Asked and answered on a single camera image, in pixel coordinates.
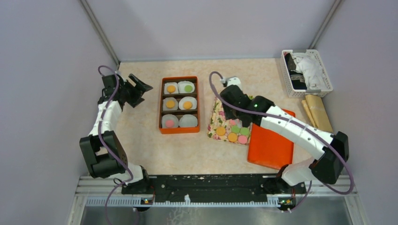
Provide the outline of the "black item in basket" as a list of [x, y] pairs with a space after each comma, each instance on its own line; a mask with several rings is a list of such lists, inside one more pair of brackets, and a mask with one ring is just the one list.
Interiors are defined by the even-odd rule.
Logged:
[[288, 53], [284, 56], [284, 59], [293, 88], [296, 90], [307, 90], [304, 75], [296, 70], [297, 66], [292, 55]]

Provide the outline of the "orange compartment box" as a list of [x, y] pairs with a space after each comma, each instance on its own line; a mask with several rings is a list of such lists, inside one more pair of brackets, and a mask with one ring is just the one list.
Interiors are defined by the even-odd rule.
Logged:
[[[169, 94], [165, 95], [164, 94], [164, 84], [168, 82], [180, 82], [180, 81], [190, 81], [193, 82], [195, 85], [195, 91], [193, 93], [178, 93], [178, 94]], [[178, 102], [183, 98], [183, 97], [194, 97], [197, 100], [197, 109], [195, 110], [180, 110], [179, 108], [174, 111], [164, 111], [162, 109], [162, 103], [163, 99], [168, 98], [168, 97], [173, 97], [175, 98]], [[200, 131], [200, 109], [199, 109], [200, 103], [199, 103], [199, 82], [198, 78], [196, 76], [180, 76], [180, 77], [165, 77], [162, 79], [161, 82], [161, 95], [160, 95], [160, 112], [159, 112], [159, 122], [158, 122], [158, 128], [162, 134], [187, 134], [187, 133], [197, 133]], [[165, 114], [173, 114], [175, 115], [179, 120], [183, 115], [186, 114], [192, 114], [197, 117], [198, 119], [198, 126], [197, 127], [187, 127], [187, 128], [182, 128], [182, 127], [177, 127], [177, 128], [162, 128], [161, 127], [161, 118]]]

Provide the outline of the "orange cookie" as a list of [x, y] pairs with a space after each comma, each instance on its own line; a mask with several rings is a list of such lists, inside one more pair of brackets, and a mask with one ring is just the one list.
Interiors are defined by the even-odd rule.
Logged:
[[167, 86], [166, 91], [169, 94], [172, 94], [172, 93], [175, 93], [177, 91], [177, 89], [176, 89], [176, 87], [174, 85], [169, 85], [169, 86]]
[[175, 102], [173, 101], [173, 100], [168, 100], [166, 103], [165, 103], [165, 106], [168, 108], [168, 109], [172, 109], [172, 108], [174, 108], [175, 107]]
[[218, 136], [224, 136], [226, 134], [226, 129], [224, 127], [218, 127], [216, 129], [216, 134]]
[[238, 135], [235, 134], [235, 133], [229, 133], [228, 136], [227, 136], [227, 139], [228, 139], [229, 142], [232, 142], [232, 143], [236, 142], [237, 139], [238, 139]]
[[192, 103], [191, 101], [185, 101], [185, 102], [183, 103], [183, 108], [186, 109], [186, 110], [189, 110], [189, 109], [191, 109], [192, 107], [193, 107], [193, 103]]

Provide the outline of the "aluminium frame rail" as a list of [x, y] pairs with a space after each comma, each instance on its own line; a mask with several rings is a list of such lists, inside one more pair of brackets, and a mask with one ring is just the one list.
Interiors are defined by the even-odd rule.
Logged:
[[69, 225], [367, 225], [357, 189], [348, 175], [333, 185], [304, 182], [293, 209], [268, 206], [144, 206], [123, 195], [111, 178], [82, 176], [75, 192]]

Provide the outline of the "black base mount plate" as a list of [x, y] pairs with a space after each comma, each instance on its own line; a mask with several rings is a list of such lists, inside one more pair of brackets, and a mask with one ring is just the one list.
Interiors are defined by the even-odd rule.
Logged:
[[291, 187], [272, 173], [151, 175], [123, 185], [122, 194], [144, 206], [268, 206], [293, 209], [303, 182]]

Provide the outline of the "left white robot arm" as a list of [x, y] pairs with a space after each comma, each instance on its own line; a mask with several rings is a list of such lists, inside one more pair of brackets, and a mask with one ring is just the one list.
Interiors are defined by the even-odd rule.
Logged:
[[127, 80], [120, 75], [107, 75], [102, 81], [96, 121], [90, 133], [79, 141], [88, 172], [93, 178], [118, 178], [144, 194], [151, 186], [147, 172], [142, 166], [129, 164], [115, 129], [124, 105], [138, 106], [144, 101], [143, 94], [153, 87], [133, 74]]

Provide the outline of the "floral tray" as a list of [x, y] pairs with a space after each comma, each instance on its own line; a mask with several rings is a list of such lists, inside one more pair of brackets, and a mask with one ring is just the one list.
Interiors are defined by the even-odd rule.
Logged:
[[[243, 127], [243, 123], [241, 120], [239, 120], [239, 119], [230, 119], [230, 120], [235, 120], [237, 126], [239, 126], [240, 128]], [[218, 98], [215, 98], [214, 104], [213, 104], [212, 110], [211, 110], [210, 121], [207, 126], [207, 136], [209, 138], [217, 140], [217, 141], [233, 143], [233, 142], [229, 142], [227, 139], [228, 134], [231, 133], [231, 127], [232, 127], [232, 125], [230, 125], [230, 123], [229, 123], [230, 120], [226, 119], [226, 112], [223, 109], [222, 102]], [[218, 127], [224, 127], [226, 129], [226, 134], [224, 136], [218, 136], [216, 134], [216, 129]], [[238, 142], [238, 140], [236, 142], [234, 142], [233, 144], [238, 144], [238, 145], [248, 145], [249, 144], [252, 126], [250, 125], [247, 128], [250, 129], [250, 134], [247, 136], [247, 138], [248, 138], [247, 144], [240, 144]]]

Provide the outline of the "white paper cup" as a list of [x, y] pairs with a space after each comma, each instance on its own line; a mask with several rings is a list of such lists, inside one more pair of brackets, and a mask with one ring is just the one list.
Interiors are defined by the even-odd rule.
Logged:
[[183, 115], [179, 120], [179, 127], [181, 128], [195, 128], [198, 126], [198, 119], [192, 114]]
[[191, 86], [193, 86], [193, 87], [194, 87], [194, 91], [195, 91], [195, 85], [194, 85], [193, 82], [190, 82], [190, 81], [180, 81], [180, 82], [177, 83], [177, 85], [178, 85], [179, 93], [185, 94], [185, 92], [184, 92], [184, 86], [185, 86], [185, 85], [191, 85]]
[[[168, 109], [168, 108], [165, 106], [165, 103], [166, 103], [168, 100], [173, 100], [173, 101], [175, 102], [176, 105], [175, 105], [174, 108]], [[178, 109], [178, 101], [177, 101], [174, 97], [166, 97], [165, 99], [163, 99], [162, 109], [163, 109], [164, 111], [174, 111], [174, 110], [177, 110], [177, 109]]]
[[180, 110], [186, 110], [186, 109], [183, 108], [183, 103], [185, 101], [191, 101], [193, 103], [193, 107], [191, 109], [189, 109], [189, 110], [197, 109], [197, 100], [196, 100], [196, 98], [194, 98], [194, 97], [183, 97], [178, 103], [178, 107], [179, 107]]
[[165, 95], [169, 95], [169, 93], [166, 91], [166, 88], [169, 85], [174, 85], [176, 87], [176, 89], [177, 89], [177, 91], [175, 93], [172, 93], [172, 94], [178, 94], [179, 93], [178, 85], [177, 85], [176, 82], [167, 82], [167, 83], [164, 84], [164, 91], [163, 92], [164, 92]]
[[165, 127], [165, 121], [167, 121], [167, 120], [173, 120], [175, 122], [175, 125], [174, 125], [173, 128], [179, 127], [179, 119], [175, 115], [173, 115], [173, 114], [165, 114], [161, 118], [161, 127], [162, 128], [167, 128], [167, 127]]

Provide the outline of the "white cloth in basket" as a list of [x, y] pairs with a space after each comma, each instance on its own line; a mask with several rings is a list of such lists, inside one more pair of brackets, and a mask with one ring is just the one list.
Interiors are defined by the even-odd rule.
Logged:
[[307, 88], [310, 90], [325, 90], [323, 69], [311, 53], [297, 52], [292, 54], [296, 70], [304, 75]]

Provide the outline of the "pink cookie bottom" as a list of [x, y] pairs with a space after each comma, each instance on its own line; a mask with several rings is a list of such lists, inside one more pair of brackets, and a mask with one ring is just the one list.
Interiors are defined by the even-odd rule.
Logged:
[[247, 144], [248, 142], [247, 136], [244, 135], [240, 135], [237, 140], [240, 144]]

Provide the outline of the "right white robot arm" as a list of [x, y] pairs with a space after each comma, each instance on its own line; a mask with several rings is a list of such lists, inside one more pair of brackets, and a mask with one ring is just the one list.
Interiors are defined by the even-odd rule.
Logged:
[[256, 125], [275, 132], [305, 149], [311, 158], [284, 165], [275, 180], [281, 193], [288, 193], [295, 185], [319, 180], [326, 185], [335, 184], [349, 158], [348, 136], [343, 132], [331, 134], [314, 128], [286, 113], [273, 101], [255, 96], [250, 99], [241, 90], [237, 77], [220, 77], [224, 89], [215, 92], [226, 111], [227, 119], [239, 119], [243, 126]]

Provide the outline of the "green cookie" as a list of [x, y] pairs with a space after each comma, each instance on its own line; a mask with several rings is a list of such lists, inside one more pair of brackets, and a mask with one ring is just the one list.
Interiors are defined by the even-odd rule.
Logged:
[[194, 87], [191, 85], [185, 85], [184, 86], [184, 92], [185, 93], [192, 93], [194, 91]]
[[239, 132], [240, 132], [241, 135], [248, 136], [250, 134], [250, 129], [247, 128], [247, 127], [246, 128], [242, 127]]
[[231, 127], [231, 132], [235, 133], [235, 134], [239, 134], [240, 133], [240, 127], [237, 125], [234, 125]]

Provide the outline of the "orange cookie bottom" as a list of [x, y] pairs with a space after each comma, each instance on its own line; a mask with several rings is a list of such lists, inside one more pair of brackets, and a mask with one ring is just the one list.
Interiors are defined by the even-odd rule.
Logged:
[[229, 133], [228, 136], [227, 136], [227, 139], [228, 139], [229, 142], [232, 142], [232, 143], [236, 142], [237, 139], [238, 139], [238, 135], [235, 134], [235, 133]]

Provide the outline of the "white plastic basket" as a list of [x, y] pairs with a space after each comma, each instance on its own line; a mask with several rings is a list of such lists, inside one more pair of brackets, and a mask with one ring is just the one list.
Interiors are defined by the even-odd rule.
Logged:
[[289, 97], [324, 97], [333, 90], [317, 50], [283, 50], [280, 67]]

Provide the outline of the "orange box lid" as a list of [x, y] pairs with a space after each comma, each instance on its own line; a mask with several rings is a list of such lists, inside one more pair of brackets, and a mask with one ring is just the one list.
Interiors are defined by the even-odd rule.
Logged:
[[294, 143], [285, 137], [253, 124], [247, 161], [273, 169], [281, 169], [293, 160]]

